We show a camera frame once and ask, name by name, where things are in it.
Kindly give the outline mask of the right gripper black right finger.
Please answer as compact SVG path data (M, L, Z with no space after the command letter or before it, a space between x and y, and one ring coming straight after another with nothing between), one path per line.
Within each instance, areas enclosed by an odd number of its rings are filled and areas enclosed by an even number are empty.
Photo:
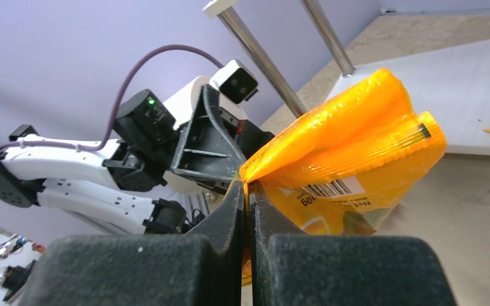
M255 305L455 305L430 245L415 237L307 235L249 186Z

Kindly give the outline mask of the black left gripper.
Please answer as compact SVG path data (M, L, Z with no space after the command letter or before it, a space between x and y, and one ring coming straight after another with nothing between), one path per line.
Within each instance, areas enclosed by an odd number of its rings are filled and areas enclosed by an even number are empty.
M274 134L219 109L219 96L209 84L201 86L196 107L177 142L170 171L225 194L245 158Z

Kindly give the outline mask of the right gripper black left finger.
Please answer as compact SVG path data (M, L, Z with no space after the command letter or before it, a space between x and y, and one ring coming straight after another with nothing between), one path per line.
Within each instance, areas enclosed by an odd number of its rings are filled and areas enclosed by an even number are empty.
M54 241L21 305L238 305L244 191L178 235L82 235Z

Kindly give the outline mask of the orange mango gummy bag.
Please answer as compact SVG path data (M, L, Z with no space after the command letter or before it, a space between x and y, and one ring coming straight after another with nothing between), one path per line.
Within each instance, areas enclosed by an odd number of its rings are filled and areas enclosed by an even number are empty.
M240 168L245 202L260 184L271 203L310 235L372 235L444 156L445 135L397 87L335 95L296 119Z

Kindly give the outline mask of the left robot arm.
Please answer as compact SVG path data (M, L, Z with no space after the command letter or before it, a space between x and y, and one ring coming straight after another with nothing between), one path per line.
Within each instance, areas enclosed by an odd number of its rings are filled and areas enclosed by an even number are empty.
M126 234L185 233L208 213L203 187L225 194L241 165L273 138L209 84L167 101L142 90L98 142L54 140L29 124L0 148L0 200L58 208Z

